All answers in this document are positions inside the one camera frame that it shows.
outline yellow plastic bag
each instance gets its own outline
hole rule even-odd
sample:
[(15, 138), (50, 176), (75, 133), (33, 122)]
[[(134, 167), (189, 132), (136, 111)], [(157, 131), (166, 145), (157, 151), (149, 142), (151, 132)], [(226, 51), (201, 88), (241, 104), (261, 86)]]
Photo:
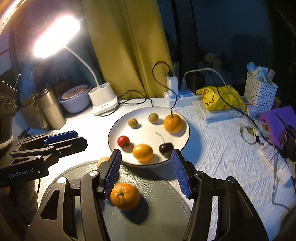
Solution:
[[(239, 93), (231, 85), (228, 85), (228, 88), (235, 95), (235, 97), (240, 101), (240, 103), (244, 107), (244, 110), (246, 110), (246, 106), (242, 101)], [(229, 92), (228, 88), (226, 86), (218, 87), (220, 95), (228, 104), (238, 109), (241, 109), (240, 104)], [(217, 92), (217, 87), (213, 87), (213, 86), (204, 87), (196, 91), (196, 94), (203, 95), (203, 102), (208, 111), (230, 109), (230, 106), (225, 104), (225, 102), (220, 98)]]

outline gray round tray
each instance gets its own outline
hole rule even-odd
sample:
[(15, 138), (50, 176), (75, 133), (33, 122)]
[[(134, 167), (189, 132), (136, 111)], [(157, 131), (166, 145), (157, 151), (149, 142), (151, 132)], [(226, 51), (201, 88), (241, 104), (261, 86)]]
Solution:
[[(91, 170), (96, 170), (97, 161), (74, 166), (59, 175), (69, 180), (81, 178)], [(129, 211), (121, 211), (109, 200), (101, 200), (101, 209), (111, 241), (162, 240), (181, 241), (190, 217), (190, 209), (182, 197), (165, 181), (153, 172), (121, 165), (117, 183), (129, 183), (140, 194), (139, 205)], [(75, 206), (76, 216), (80, 213), (80, 197)], [(80, 240), (82, 225), (77, 219), (77, 233)]]

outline yellow curtain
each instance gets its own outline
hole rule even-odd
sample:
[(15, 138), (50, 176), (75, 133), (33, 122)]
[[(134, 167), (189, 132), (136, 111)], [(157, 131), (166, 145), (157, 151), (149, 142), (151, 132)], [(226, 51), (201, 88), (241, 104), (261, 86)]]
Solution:
[[(152, 67), (172, 61), (156, 0), (82, 0), (94, 51), (106, 82), (115, 94), (130, 89), (148, 97), (163, 97), (166, 88), (155, 82)], [(159, 64), (154, 74), (167, 86), (168, 67)], [(130, 92), (127, 98), (140, 97)]]

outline plate rim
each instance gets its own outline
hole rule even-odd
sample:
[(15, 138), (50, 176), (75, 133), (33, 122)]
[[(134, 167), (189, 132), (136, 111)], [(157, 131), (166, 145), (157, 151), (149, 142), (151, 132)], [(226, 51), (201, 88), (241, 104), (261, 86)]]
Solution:
[[(127, 115), (127, 114), (129, 114), (129, 113), (131, 113), (131, 112), (134, 112), (134, 111), (137, 111), (137, 110), (141, 110), (141, 109), (154, 108), (154, 107), (162, 108), (162, 109), (167, 109), (167, 110), (172, 110), (171, 108), (162, 107), (162, 106), (143, 107), (143, 108), (139, 108), (139, 109), (136, 109), (136, 110), (132, 110), (132, 111), (130, 111), (130, 112), (124, 114), (124, 115), (123, 115), (122, 117), (120, 117), (117, 121), (115, 121), (115, 123), (112, 125), (112, 127), (110, 128), (109, 133), (108, 133), (108, 146), (109, 146), (109, 149), (110, 149), (111, 152), (112, 152), (112, 150), (111, 150), (110, 143), (109, 143), (109, 135), (110, 135), (110, 132), (111, 132), (113, 126), (114, 126), (114, 125), (115, 125), (115, 124), (116, 124), (121, 118), (123, 118), (125, 115)], [(175, 110), (173, 110), (173, 111), (174, 111), (174, 112), (177, 112), (180, 116), (182, 116), (183, 119), (186, 121), (186, 124), (188, 125), (189, 135), (188, 135), (188, 139), (187, 139), (185, 145), (184, 145), (183, 148), (180, 150), (180, 151), (182, 151), (182, 150), (185, 148), (185, 146), (187, 145), (187, 143), (188, 143), (188, 141), (189, 141), (189, 138), (190, 138), (190, 126), (189, 126), (189, 123), (188, 123), (187, 119), (186, 119), (183, 115), (181, 115), (178, 111), (175, 111)], [(166, 159), (166, 160), (164, 160), (164, 161), (162, 161), (162, 162), (158, 162), (158, 163), (154, 163), (154, 164), (146, 164), (146, 165), (136, 165), (136, 164), (131, 164), (131, 163), (125, 162), (125, 161), (123, 161), (123, 160), (122, 160), (122, 162), (123, 162), (125, 165), (127, 165), (127, 166), (133, 166), (133, 167), (141, 167), (141, 168), (145, 168), (145, 167), (151, 167), (151, 166), (161, 165), (161, 164), (166, 163), (166, 162), (169, 161), (169, 160), (171, 160), (171, 158), (168, 158), (168, 159)]]

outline wall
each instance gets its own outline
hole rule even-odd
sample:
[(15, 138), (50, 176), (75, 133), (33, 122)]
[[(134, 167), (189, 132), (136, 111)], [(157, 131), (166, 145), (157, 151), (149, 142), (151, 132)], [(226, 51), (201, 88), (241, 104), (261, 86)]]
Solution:
[[(227, 84), (245, 84), (246, 65), (273, 68), (271, 19), (265, 0), (192, 0), (198, 46), (206, 53), (224, 53)], [(214, 85), (207, 74), (205, 84)]]
[(8, 28), (0, 34), (0, 75), (11, 68), (8, 43)]
[(271, 42), (270, 17), (264, 0), (192, 0), (198, 45), (208, 53), (229, 52), (237, 34), (264, 37)]

